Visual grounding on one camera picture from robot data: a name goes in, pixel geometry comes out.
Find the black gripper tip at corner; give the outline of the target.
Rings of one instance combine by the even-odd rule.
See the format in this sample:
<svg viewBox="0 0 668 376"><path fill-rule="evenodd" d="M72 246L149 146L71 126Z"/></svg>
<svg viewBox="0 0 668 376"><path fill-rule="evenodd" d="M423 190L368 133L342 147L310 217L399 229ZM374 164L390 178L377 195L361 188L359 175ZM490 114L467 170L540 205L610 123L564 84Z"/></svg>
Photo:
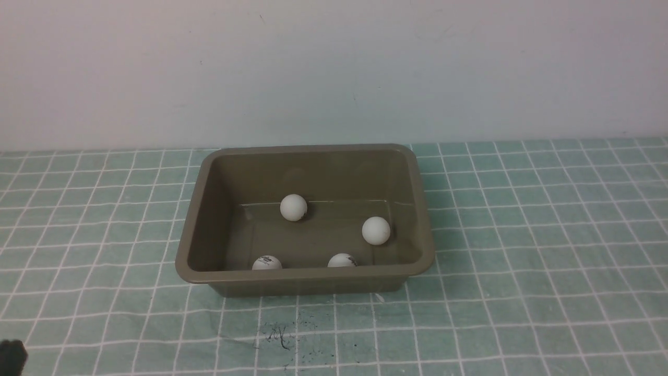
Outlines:
<svg viewBox="0 0 668 376"><path fill-rule="evenodd" d="M20 340L2 340L0 348L1 375L22 375L28 359L23 342Z"/></svg>

